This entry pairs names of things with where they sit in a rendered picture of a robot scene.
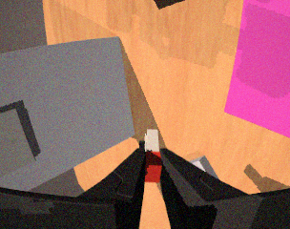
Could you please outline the pink flat square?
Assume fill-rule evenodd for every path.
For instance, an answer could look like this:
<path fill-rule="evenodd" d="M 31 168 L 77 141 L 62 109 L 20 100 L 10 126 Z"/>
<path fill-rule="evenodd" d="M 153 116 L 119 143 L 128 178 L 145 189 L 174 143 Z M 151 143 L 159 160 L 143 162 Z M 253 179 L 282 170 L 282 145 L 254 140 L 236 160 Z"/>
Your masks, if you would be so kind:
<path fill-rule="evenodd" d="M 243 0 L 224 112 L 290 137 L 290 0 Z"/>

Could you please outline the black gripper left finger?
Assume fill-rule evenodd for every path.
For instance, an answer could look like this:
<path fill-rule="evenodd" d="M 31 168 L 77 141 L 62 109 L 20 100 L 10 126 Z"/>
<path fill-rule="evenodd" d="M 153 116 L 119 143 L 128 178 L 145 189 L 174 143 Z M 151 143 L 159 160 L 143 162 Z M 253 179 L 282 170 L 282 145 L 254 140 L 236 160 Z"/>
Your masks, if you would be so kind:
<path fill-rule="evenodd" d="M 0 187 L 0 229 L 138 229 L 145 163 L 137 148 L 76 198 Z"/>

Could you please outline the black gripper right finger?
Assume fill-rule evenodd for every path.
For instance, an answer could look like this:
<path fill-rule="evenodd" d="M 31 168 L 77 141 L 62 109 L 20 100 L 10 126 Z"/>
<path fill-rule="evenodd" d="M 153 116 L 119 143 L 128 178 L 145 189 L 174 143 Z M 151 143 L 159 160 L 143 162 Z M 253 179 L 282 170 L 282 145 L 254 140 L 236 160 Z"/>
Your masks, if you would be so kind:
<path fill-rule="evenodd" d="M 290 225 L 290 188 L 247 194 L 169 149 L 160 190 L 171 229 L 279 229 Z"/>

